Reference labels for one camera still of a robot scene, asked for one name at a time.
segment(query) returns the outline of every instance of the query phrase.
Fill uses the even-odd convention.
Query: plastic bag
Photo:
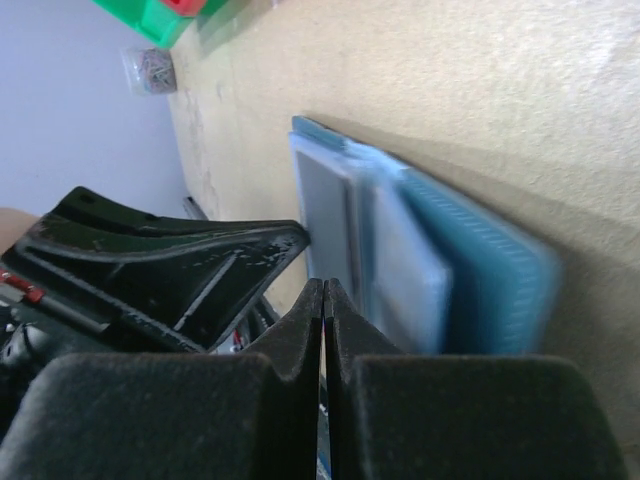
[[[137,95],[164,95],[177,89],[171,53],[160,48],[128,48],[122,52],[131,91]]]

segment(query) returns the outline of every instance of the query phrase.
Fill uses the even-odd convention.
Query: textured wall
[[[175,55],[179,144],[210,212],[296,215],[294,114],[417,164],[560,252],[545,349],[640,440],[637,3],[239,0]]]
[[[129,93],[147,42],[90,0],[0,1],[0,206],[41,215],[73,187],[158,215],[186,193],[166,98]]]

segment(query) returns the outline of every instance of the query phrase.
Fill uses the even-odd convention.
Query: corrugated plastic board
[[[393,187],[382,187],[385,177],[375,160],[377,151],[301,123],[304,128],[311,125],[305,131],[310,134],[292,133],[290,142],[302,221],[311,235],[309,276],[339,278],[359,310],[405,351],[440,353],[450,272],[412,223]],[[374,217],[384,223],[382,230]],[[389,228],[398,238],[383,234]],[[378,236],[381,248],[376,250]],[[378,276],[374,286],[374,255],[390,274],[397,274],[396,282]],[[403,305],[407,293],[418,297]]]
[[[359,158],[360,165],[377,172],[369,180],[372,184],[376,178],[390,179],[415,221],[451,264],[448,352],[499,354],[537,348],[560,278],[559,262],[550,249],[383,151],[303,117],[295,117],[293,124],[300,137],[333,152],[334,162],[341,157]],[[365,224],[364,238],[371,238],[366,234],[372,231]],[[372,255],[366,249],[363,253]],[[366,313],[373,302],[373,291],[366,288],[369,283],[363,281]]]

